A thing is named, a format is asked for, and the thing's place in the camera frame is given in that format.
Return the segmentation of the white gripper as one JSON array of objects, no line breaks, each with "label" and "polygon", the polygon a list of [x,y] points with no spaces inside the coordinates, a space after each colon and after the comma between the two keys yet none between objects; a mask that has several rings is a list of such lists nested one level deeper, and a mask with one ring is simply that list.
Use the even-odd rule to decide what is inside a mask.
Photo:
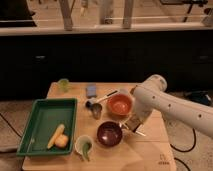
[{"label": "white gripper", "polygon": [[133,114],[131,117],[138,118],[141,121],[141,125],[143,125],[148,117],[151,115],[152,111],[150,109],[147,110],[133,110]]}]

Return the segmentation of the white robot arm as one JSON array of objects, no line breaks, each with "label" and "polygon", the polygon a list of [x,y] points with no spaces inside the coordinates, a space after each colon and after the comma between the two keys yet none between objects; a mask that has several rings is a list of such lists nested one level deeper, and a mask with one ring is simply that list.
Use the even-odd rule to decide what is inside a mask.
[{"label": "white robot arm", "polygon": [[152,111],[158,110],[213,139],[213,107],[169,95],[166,88],[165,78],[154,74],[131,89],[139,120],[145,123]]}]

